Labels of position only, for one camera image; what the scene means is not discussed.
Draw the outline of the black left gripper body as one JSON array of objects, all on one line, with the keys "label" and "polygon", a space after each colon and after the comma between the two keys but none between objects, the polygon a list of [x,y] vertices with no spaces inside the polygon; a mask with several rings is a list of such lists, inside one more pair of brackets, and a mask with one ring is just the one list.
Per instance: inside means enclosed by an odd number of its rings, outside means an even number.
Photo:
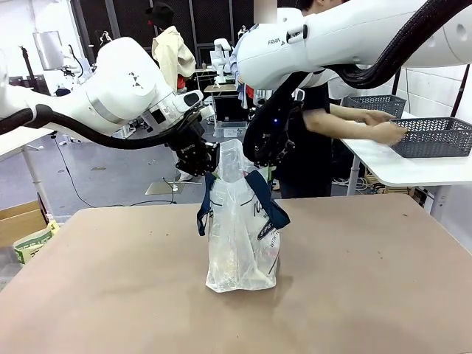
[{"label": "black left gripper body", "polygon": [[172,151],[176,152],[179,159],[187,160],[204,148],[203,134],[204,128],[202,125],[199,122],[192,122],[185,128],[175,132],[167,141],[167,144]]}]

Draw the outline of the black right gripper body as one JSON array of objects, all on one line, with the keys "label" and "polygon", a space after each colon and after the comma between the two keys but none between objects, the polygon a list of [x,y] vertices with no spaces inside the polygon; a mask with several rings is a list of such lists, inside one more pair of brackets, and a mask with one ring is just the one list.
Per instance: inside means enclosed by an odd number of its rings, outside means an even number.
[{"label": "black right gripper body", "polygon": [[288,136],[292,108],[259,111],[255,122],[254,162],[259,166],[277,166],[287,152],[295,147]]}]

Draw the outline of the person's left hand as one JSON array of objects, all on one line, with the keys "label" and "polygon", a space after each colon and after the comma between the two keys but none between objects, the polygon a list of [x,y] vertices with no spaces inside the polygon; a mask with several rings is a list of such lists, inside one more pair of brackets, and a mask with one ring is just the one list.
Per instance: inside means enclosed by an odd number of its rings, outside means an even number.
[{"label": "person's left hand", "polygon": [[391,121],[395,118],[396,116],[391,115],[385,111],[367,109],[363,111],[363,122],[367,125],[378,125],[383,122]]}]

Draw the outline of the person's right hand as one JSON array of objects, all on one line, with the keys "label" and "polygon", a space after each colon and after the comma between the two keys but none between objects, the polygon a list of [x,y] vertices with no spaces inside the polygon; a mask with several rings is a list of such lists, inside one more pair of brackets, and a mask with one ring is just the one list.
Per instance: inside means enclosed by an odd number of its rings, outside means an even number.
[{"label": "person's right hand", "polygon": [[408,130],[393,122],[382,122],[372,128],[371,140],[383,144],[394,145],[402,140]]}]

